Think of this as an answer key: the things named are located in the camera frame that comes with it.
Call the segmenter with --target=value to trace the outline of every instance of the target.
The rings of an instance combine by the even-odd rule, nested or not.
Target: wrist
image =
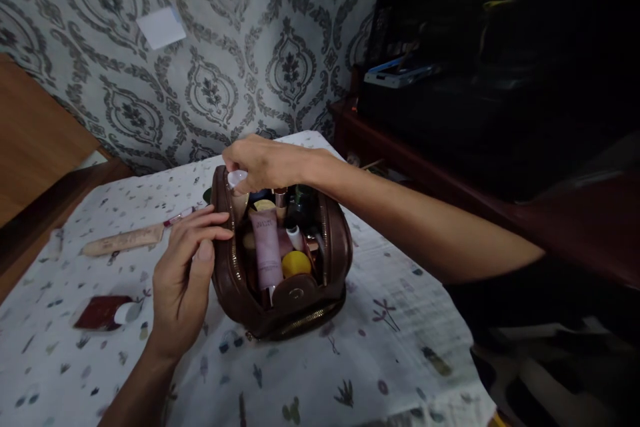
[[[160,367],[175,368],[182,359],[182,355],[166,352],[162,348],[162,341],[154,335],[153,331],[149,335],[147,345],[142,352],[142,357],[148,359],[150,363]]]
[[[327,172],[331,171],[331,165],[334,162],[340,162],[327,149],[313,149],[305,153],[301,159],[300,166],[300,182],[322,190],[323,180],[327,179]]]

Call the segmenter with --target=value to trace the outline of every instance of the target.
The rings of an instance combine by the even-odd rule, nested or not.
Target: wooden shelf
[[[363,163],[384,158],[421,191],[522,235],[548,252],[640,288],[640,175],[628,173],[532,201],[508,203],[482,192],[400,139],[361,119],[355,100],[334,103],[334,147]]]

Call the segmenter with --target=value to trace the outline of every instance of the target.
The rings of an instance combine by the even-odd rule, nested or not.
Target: fingernail
[[[213,242],[204,239],[198,247],[198,260],[211,260],[213,258]]]

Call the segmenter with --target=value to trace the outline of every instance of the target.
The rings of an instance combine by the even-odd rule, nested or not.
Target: wooden furniture
[[[10,56],[0,54],[0,227],[100,145]]]
[[[2,302],[51,231],[64,225],[94,187],[133,172],[101,151],[97,139],[5,54],[0,54],[0,115]],[[96,149],[110,160],[72,171]]]
[[[361,165],[384,158],[417,189],[517,232],[557,254],[625,285],[640,288],[640,176],[625,174],[526,205],[475,189],[414,149],[361,119],[355,98],[334,103],[333,145]]]

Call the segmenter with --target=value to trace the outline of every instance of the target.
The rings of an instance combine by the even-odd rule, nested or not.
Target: yellow cap
[[[293,277],[297,274],[310,274],[311,262],[303,252],[294,250],[282,259],[282,273],[285,278]]]
[[[271,200],[262,199],[255,202],[254,206],[256,211],[270,210],[272,208],[275,208],[275,203],[273,203]]]

